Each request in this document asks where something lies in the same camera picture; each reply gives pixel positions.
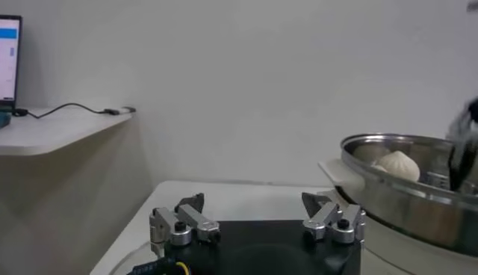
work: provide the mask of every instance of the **white bun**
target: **white bun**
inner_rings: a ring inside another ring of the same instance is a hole
[[[383,171],[383,172],[387,172],[387,170],[381,166],[381,165],[372,165],[373,168],[377,169],[377,170],[380,170],[380,171]]]
[[[403,179],[416,182],[420,178],[420,168],[417,163],[401,151],[383,156],[377,164],[390,174]]]

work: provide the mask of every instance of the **black base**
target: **black base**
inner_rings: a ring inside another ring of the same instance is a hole
[[[194,275],[359,275],[361,245],[311,244],[301,220],[223,221],[217,246],[166,247]]]

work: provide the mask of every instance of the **wall-mounted shelf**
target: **wall-mounted shelf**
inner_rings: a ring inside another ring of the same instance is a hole
[[[30,108],[34,114],[49,109]],[[131,119],[131,114],[93,114],[80,108],[65,108],[40,120],[12,117],[0,129],[0,155],[42,155],[65,147]]]

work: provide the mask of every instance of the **metal clamp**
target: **metal clamp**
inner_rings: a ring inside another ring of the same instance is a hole
[[[332,224],[332,238],[340,244],[351,244],[356,239],[364,239],[365,211],[358,205],[351,204],[344,210],[342,218]]]
[[[197,232],[200,241],[216,244],[220,241],[219,223],[209,220],[192,206],[185,204],[179,206],[178,218],[192,226]]]
[[[329,223],[338,220],[340,215],[338,204],[328,202],[312,218],[304,220],[302,226],[313,241],[319,241],[324,238]]]
[[[179,221],[165,207],[152,210],[149,216],[149,231],[152,245],[169,241],[173,246],[184,246],[188,245],[192,238],[190,226]]]

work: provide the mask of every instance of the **white countertop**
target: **white countertop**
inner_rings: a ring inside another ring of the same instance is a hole
[[[161,183],[124,228],[90,275],[108,275],[132,251],[149,241],[149,213],[155,207],[172,209],[179,200],[205,194],[203,214],[214,220],[302,220],[307,213],[300,194],[328,191],[330,188],[276,185],[238,185],[227,183]],[[368,263],[365,275],[384,275],[383,263],[364,253]]]
[[[30,108],[34,114],[48,109]],[[131,118],[131,114],[93,114],[81,108],[64,108],[37,120],[12,117],[0,129],[0,155],[41,155],[94,135]]]

